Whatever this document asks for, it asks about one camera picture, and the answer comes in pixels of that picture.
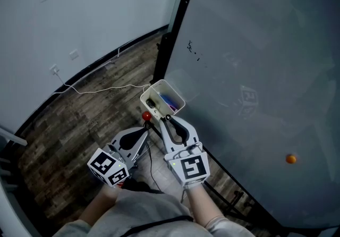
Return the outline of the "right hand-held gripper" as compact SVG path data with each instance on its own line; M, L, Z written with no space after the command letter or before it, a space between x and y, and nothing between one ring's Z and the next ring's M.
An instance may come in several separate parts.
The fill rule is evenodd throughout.
M203 151L202 143L198 142L196 129L184 119L172 116L171 125L181 138L181 142L177 142L167 123L164 118L159 121L161 136L168 153L164 157L168 168L182 187L202 184L210 176L210 168L207 153Z

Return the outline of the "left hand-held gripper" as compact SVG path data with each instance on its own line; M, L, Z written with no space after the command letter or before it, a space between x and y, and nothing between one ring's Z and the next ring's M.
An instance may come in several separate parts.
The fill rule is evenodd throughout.
M143 151L148 136L146 128L129 128L119 132L111 143L98 148L87 165L108 186L116 186L131 177L136 159Z

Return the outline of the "person's right forearm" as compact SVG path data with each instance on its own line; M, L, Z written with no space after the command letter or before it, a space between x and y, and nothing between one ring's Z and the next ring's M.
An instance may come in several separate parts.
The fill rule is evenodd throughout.
M206 227L216 217L224 217L204 187L196 185L186 190L195 221Z

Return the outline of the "person's left forearm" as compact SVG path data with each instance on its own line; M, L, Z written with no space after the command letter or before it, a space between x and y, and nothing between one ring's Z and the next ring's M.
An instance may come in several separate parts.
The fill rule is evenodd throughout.
M115 205L118 195L121 191L121 188L103 185L98 194L82 212L79 220L82 220L90 226L93 226L105 212Z

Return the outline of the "blue marker pen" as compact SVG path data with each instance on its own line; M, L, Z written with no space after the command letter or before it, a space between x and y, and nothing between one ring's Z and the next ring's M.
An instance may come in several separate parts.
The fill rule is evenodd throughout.
M169 98L168 96L160 94L160 97L164 100L164 102L167 105L172 106L174 108L177 107L176 103L173 100L171 100L171 98Z

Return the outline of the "cream plastic pen holder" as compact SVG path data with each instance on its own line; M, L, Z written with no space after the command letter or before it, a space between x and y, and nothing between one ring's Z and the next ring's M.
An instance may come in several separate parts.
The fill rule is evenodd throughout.
M160 94L166 95L173 100L178 108L177 112L174 112L169 105L160 97ZM155 103L155 108L150 108L146 104L147 99L152 99ZM152 84L141 96L140 101L142 105L149 111L149 113L157 120L165 117L165 115L175 115L184 106L185 100L175 91L175 89L164 79L161 79Z

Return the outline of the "person's dark trouser leg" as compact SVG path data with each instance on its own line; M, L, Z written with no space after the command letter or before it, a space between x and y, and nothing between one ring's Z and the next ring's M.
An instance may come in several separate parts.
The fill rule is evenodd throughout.
M163 194L162 191L152 189L146 182L138 182L133 178L126 179L122 185L122 189L137 191L137 192L148 192L154 194Z

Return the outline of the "person in white shirt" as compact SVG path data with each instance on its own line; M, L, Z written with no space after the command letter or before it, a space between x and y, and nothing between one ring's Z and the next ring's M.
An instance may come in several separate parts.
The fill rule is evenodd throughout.
M225 217L206 227L190 219L189 210L171 195L128 190L93 226L77 220L53 237L254 237Z

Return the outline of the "white desk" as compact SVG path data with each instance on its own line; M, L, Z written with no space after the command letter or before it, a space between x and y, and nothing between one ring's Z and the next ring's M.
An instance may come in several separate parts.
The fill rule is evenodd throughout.
M41 237L15 197L18 190L11 162L0 157L0 236Z

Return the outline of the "grey whiteboard with black frame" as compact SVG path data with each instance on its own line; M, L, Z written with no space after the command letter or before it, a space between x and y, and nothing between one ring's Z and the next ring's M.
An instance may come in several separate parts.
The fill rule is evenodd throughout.
M280 225L339 227L340 0L181 0L170 51L211 157Z

